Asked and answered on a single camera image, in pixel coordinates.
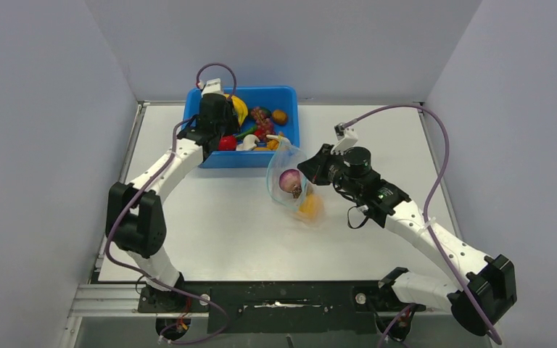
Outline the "white mushroom upper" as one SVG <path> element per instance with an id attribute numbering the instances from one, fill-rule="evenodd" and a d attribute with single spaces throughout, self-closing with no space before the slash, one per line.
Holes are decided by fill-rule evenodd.
<path id="1" fill-rule="evenodd" d="M 255 149 L 258 145 L 258 143 L 260 142 L 260 139 L 254 135 L 254 134 L 249 134 L 246 135 L 242 141 L 236 145 L 236 150 L 237 151 L 252 151 L 253 149 Z"/>

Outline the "blue plastic bin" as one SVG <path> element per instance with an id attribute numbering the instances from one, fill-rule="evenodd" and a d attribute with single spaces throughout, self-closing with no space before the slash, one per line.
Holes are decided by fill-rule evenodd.
<path id="1" fill-rule="evenodd" d="M 275 125 L 275 132 L 282 132 L 290 142 L 300 145 L 297 93 L 291 86 L 239 86 L 235 96 L 249 107 L 265 107 L 270 111 L 277 109 L 288 116 L 286 125 Z M 201 168 L 254 168 L 267 167 L 274 155 L 270 151 L 217 151 L 213 152 Z"/>

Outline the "red apple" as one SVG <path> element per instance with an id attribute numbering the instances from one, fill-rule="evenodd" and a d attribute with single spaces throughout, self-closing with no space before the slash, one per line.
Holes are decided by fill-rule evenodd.
<path id="1" fill-rule="evenodd" d="M 218 151 L 235 151 L 238 141 L 235 136 L 224 136 L 218 144 Z"/>

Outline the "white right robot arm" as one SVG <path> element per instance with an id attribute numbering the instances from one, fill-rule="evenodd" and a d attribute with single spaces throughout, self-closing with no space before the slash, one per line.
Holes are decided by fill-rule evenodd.
<path id="1" fill-rule="evenodd" d="M 395 310 L 414 303 L 449 312 L 468 332 L 485 336 L 517 300 L 514 264 L 469 246 L 430 217 L 406 192 L 371 166 L 369 150 L 356 146 L 334 154 L 330 144 L 298 164 L 317 186 L 331 186 L 363 209 L 367 220 L 406 240 L 452 279 L 451 282 L 395 268 L 382 279 L 379 300 Z"/>

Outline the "yellow banana bunch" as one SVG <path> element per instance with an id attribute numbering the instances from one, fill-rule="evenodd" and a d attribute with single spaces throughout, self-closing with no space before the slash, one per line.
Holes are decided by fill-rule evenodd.
<path id="1" fill-rule="evenodd" d="M 236 116 L 238 118 L 238 123 L 240 126 L 244 124 L 247 116 L 249 115 L 249 109 L 242 99 L 238 96 L 232 96 L 231 101 L 233 103 L 234 109 L 236 111 Z"/>

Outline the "dried brown grape bunch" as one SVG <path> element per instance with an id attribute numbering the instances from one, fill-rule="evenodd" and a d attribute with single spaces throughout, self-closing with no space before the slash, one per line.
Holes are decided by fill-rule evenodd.
<path id="1" fill-rule="evenodd" d="M 302 187 L 301 185 L 296 185 L 292 187 L 291 195 L 294 199 L 298 199 L 302 194 Z"/>

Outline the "brown kiwi fruit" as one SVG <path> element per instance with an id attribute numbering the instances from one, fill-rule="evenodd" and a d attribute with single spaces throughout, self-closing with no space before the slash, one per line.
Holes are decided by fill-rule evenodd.
<path id="1" fill-rule="evenodd" d="M 289 121 L 289 116 L 283 110 L 276 109 L 272 112 L 271 119 L 277 125 L 286 125 Z"/>

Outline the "yellow bell pepper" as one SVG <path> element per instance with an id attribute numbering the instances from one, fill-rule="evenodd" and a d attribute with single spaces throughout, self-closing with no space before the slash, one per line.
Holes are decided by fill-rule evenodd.
<path id="1" fill-rule="evenodd" d="M 297 210 L 300 220 L 309 224 L 318 223 L 324 214 L 323 199 L 319 194 L 312 193 L 305 197 Z"/>

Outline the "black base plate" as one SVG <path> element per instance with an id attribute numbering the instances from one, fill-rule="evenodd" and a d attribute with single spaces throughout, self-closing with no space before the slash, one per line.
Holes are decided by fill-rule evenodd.
<path id="1" fill-rule="evenodd" d="M 178 342 L 200 320 L 208 335 L 375 334 L 405 307 L 379 281 L 187 281 L 179 288 L 185 293 L 145 286 L 137 308 L 156 315 L 156 331 Z"/>

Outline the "clear zip top bag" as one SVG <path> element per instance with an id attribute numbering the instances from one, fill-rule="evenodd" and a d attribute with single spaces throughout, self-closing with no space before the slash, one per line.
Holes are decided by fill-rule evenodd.
<path id="1" fill-rule="evenodd" d="M 285 136 L 271 136 L 274 155 L 266 170 L 266 186 L 272 200 L 292 217 L 307 225 L 318 225 L 324 216 L 321 195 L 297 169 L 306 153 Z"/>

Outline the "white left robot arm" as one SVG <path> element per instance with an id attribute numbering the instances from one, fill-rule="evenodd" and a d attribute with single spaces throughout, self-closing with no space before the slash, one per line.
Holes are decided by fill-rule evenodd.
<path id="1" fill-rule="evenodd" d="M 231 96 L 205 94 L 198 113 L 174 127 L 170 147 L 148 170 L 109 189 L 104 255 L 142 276 L 146 281 L 142 297 L 148 303 L 179 310 L 194 297 L 180 288 L 183 274 L 164 248 L 163 202 L 187 174 L 218 150 L 222 137 L 238 130 Z"/>

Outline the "white mushroom lower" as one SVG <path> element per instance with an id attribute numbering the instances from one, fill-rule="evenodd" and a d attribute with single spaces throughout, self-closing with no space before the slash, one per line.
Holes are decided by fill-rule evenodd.
<path id="1" fill-rule="evenodd" d="M 272 139 L 279 140 L 281 143 L 291 144 L 291 141 L 287 137 L 284 137 L 284 136 L 281 136 L 281 135 L 267 135 L 266 136 L 267 142 L 272 140 Z"/>

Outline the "red grape bunch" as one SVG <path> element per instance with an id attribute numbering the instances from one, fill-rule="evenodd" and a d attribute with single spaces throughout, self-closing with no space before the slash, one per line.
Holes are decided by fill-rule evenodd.
<path id="1" fill-rule="evenodd" d="M 268 135 L 275 135 L 271 111 L 265 107 L 254 107 L 249 111 L 250 117 L 255 121 L 257 130 L 254 134 L 260 141 L 266 142 Z"/>

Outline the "aluminium frame rail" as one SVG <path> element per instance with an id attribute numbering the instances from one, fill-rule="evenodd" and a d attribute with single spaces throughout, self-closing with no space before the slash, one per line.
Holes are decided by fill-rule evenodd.
<path id="1" fill-rule="evenodd" d="M 185 118 L 183 103 L 144 103 L 133 127 L 119 180 L 129 181 L 154 161 L 156 152 L 169 146 L 169 131 Z M 165 201 L 168 229 L 166 252 L 177 268 L 194 280 L 215 275 L 209 261 L 195 253 L 210 242 L 220 223 L 202 208 L 215 206 L 211 191 L 218 185 L 202 177 L 194 168 Z M 61 347 L 156 347 L 153 314 L 138 313 L 139 291 L 134 287 L 138 274 L 113 265 L 103 257 L 94 271 L 98 281 L 78 287 Z"/>

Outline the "white mushroom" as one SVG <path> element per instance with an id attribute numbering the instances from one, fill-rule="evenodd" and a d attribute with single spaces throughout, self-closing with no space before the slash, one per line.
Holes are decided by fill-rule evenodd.
<path id="1" fill-rule="evenodd" d="M 272 140 L 272 139 L 279 140 L 281 143 L 291 144 L 291 141 L 287 137 L 284 137 L 284 136 L 281 136 L 281 135 L 267 135 L 266 136 L 267 142 Z"/>
<path id="2" fill-rule="evenodd" d="M 249 134 L 246 135 L 242 141 L 236 145 L 236 150 L 237 151 L 252 151 L 253 149 L 255 149 L 258 145 L 258 143 L 260 142 L 260 139 L 254 135 L 254 134 Z"/>

